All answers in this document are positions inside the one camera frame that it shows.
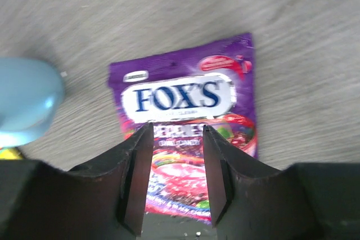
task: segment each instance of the plastic packaging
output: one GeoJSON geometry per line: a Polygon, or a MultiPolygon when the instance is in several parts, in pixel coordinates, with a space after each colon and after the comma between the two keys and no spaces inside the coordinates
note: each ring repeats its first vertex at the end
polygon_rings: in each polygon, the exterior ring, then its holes
{"type": "Polygon", "coordinates": [[[250,33],[110,65],[125,138],[154,122],[146,211],[210,224],[203,126],[257,157],[254,70],[250,33]]]}
{"type": "Polygon", "coordinates": [[[17,147],[0,148],[0,160],[23,160],[24,155],[17,147]]]}

